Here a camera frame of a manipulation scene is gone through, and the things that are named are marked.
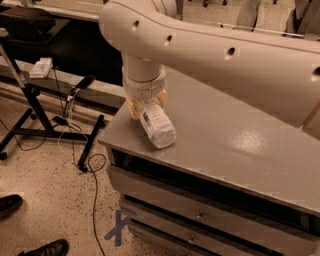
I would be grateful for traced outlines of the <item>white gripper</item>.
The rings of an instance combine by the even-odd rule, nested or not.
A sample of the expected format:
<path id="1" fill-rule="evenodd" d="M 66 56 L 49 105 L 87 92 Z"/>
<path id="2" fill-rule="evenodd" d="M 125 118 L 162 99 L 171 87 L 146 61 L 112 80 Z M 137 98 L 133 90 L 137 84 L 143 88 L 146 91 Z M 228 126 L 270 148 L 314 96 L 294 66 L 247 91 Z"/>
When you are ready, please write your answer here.
<path id="1" fill-rule="evenodd" d="M 167 100 L 166 72 L 162 65 L 158 68 L 158 74 L 155 78 L 149 79 L 142 75 L 142 80 L 133 79 L 129 72 L 122 67 L 122 83 L 126 96 L 126 103 L 134 120 L 138 120 L 140 116 L 140 101 L 157 96 L 157 100 L 161 107 L 164 107 Z"/>

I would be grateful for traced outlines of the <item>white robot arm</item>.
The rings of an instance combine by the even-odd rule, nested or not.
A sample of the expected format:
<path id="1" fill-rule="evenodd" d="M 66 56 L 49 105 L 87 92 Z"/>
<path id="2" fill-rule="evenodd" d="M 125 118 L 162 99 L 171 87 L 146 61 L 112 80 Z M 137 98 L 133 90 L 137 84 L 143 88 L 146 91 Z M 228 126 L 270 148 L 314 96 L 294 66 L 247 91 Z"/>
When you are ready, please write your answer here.
<path id="1" fill-rule="evenodd" d="M 132 99 L 163 89 L 171 67 L 256 107 L 305 133 L 320 136 L 320 47 L 314 41 L 179 21 L 174 3 L 108 0 L 99 15 L 105 40 L 123 58 Z"/>

